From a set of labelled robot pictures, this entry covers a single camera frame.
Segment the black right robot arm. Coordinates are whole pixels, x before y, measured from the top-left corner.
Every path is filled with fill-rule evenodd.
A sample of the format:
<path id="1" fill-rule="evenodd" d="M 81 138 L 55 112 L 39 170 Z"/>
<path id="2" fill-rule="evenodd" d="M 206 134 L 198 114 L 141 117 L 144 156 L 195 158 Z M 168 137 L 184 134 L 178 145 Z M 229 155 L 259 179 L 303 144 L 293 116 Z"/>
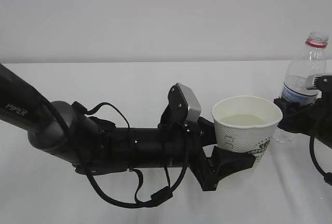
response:
<path id="1" fill-rule="evenodd" d="M 318 118 L 324 116 L 325 119 L 315 133 L 315 138 L 331 148 L 331 110 L 323 104 L 321 99 L 305 106 L 289 103 L 282 98 L 274 99 L 273 102 L 283 113 L 283 119 L 279 122 L 278 128 L 287 133 L 310 136 Z"/>

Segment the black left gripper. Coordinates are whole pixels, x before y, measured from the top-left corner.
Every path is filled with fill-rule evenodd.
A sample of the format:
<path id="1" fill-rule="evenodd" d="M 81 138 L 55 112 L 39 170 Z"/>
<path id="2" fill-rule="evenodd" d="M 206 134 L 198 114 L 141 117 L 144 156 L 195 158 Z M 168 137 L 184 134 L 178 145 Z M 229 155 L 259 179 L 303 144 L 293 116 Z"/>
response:
<path id="1" fill-rule="evenodd" d="M 181 183 L 185 171 L 190 169 L 203 191 L 215 191 L 217 181 L 253 167 L 256 157 L 250 153 L 239 153 L 213 148 L 210 157 L 203 148 L 216 145 L 214 123 L 199 117 L 198 123 L 185 122 L 173 125 L 158 124 L 161 132 L 161 161 L 159 167 L 180 167 L 180 179 L 171 187 L 175 190 Z"/>

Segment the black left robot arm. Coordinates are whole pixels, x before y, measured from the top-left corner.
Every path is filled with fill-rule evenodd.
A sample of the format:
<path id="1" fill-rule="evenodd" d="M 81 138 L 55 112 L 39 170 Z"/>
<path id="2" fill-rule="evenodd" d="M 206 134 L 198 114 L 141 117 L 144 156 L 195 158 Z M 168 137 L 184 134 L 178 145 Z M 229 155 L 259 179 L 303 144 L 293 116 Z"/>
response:
<path id="1" fill-rule="evenodd" d="M 44 97 L 8 68 L 1 67 L 1 119 L 27 131 L 30 144 L 69 162 L 78 174 L 120 173 L 133 169 L 190 169 L 203 191 L 214 191 L 223 178 L 249 169 L 255 157 L 216 147 L 213 123 L 201 117 L 193 91 L 177 83 L 156 128 L 118 128 L 78 102 L 52 103 L 65 133 Z M 204 147 L 211 145 L 210 157 Z"/>

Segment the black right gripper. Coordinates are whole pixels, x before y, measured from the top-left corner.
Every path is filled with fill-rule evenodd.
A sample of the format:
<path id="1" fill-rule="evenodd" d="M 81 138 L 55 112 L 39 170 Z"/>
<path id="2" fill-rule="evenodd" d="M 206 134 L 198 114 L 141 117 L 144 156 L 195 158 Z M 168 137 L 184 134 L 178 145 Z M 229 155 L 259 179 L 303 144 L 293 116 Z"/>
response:
<path id="1" fill-rule="evenodd" d="M 315 138 L 319 141 L 331 141 L 331 100 L 320 98 L 314 104 L 304 106 L 280 97 L 273 102 L 283 114 L 279 129 L 308 136 L 315 131 Z"/>

